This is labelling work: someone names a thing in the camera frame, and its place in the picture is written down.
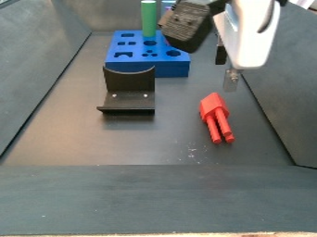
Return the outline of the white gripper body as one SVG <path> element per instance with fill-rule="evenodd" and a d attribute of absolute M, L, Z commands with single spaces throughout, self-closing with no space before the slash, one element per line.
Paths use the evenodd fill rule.
<path fill-rule="evenodd" d="M 234 69 L 263 66 L 275 38 L 281 5 L 275 0 L 228 0 L 212 17 Z"/>

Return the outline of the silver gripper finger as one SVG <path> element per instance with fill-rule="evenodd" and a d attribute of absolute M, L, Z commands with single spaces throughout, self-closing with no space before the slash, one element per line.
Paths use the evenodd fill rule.
<path fill-rule="evenodd" d="M 240 72 L 236 69 L 227 69 L 224 71 L 223 89 L 231 93 L 236 91 Z"/>

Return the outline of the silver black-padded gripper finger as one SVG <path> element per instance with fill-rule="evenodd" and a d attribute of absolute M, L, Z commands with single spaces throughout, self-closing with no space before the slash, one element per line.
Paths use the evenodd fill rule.
<path fill-rule="evenodd" d="M 220 36 L 216 36 L 216 51 L 215 51 L 215 64 L 223 65 L 226 63 L 226 50 Z"/>

